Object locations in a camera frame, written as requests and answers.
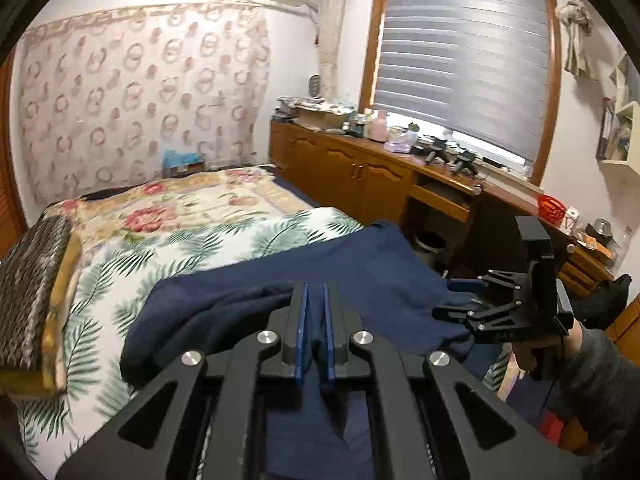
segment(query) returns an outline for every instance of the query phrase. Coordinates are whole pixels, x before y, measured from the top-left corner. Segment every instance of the trash can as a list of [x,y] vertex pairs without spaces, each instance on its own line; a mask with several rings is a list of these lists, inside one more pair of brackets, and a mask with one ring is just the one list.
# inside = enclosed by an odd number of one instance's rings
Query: trash can
[[444,238],[432,231],[420,231],[414,235],[414,250],[424,263],[433,269],[438,256],[447,247]]

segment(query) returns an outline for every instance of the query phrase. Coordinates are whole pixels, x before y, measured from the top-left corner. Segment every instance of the beige curtain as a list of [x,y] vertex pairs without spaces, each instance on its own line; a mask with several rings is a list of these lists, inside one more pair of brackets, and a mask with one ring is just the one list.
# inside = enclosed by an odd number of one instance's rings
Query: beige curtain
[[254,161],[270,47],[244,0],[113,9],[25,33],[20,126],[36,202],[161,174],[166,150]]
[[332,100],[337,92],[336,65],[344,0],[320,0],[319,35],[320,95]]
[[591,57],[584,44],[584,38],[591,35],[593,21],[583,0],[568,0],[564,6],[556,9],[556,16],[569,35],[564,69],[573,75],[584,74],[596,78]]

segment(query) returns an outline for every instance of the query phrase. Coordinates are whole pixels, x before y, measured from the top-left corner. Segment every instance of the window blind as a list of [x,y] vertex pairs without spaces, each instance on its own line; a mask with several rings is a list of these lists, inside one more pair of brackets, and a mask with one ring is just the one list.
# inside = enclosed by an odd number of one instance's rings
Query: window blind
[[532,162],[548,34],[545,0],[386,0],[374,107]]

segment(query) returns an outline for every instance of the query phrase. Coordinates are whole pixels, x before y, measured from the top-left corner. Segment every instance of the black bag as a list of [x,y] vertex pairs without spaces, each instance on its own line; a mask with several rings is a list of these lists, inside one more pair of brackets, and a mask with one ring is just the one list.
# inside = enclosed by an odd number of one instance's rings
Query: black bag
[[606,330],[626,308],[630,284],[628,274],[614,282],[602,282],[588,296],[572,301],[574,316],[586,328]]

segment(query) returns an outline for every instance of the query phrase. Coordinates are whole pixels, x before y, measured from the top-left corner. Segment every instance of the red plastic basket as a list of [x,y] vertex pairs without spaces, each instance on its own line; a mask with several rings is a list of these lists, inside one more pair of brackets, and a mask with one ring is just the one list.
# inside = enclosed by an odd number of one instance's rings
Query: red plastic basket
[[549,195],[538,196],[538,216],[551,224],[557,224],[564,217],[566,207],[557,198]]

